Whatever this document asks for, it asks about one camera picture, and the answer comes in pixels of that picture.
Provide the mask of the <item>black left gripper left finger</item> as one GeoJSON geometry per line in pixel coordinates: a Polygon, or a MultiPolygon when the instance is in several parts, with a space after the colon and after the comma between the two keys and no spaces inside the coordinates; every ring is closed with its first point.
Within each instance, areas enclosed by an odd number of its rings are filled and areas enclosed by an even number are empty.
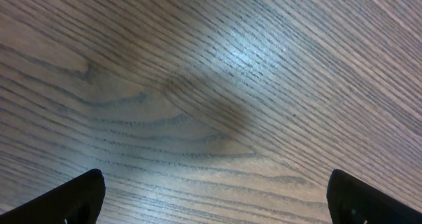
{"type": "Polygon", "coordinates": [[[1,215],[1,224],[95,224],[106,193],[99,169],[84,174],[1,215]]]}

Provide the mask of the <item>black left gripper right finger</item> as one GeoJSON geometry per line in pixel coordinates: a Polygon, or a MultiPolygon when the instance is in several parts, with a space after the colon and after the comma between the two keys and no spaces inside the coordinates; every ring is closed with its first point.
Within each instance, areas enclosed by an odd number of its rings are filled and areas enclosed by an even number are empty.
{"type": "Polygon", "coordinates": [[[326,198],[333,224],[421,224],[421,213],[345,171],[333,170],[326,198]]]}

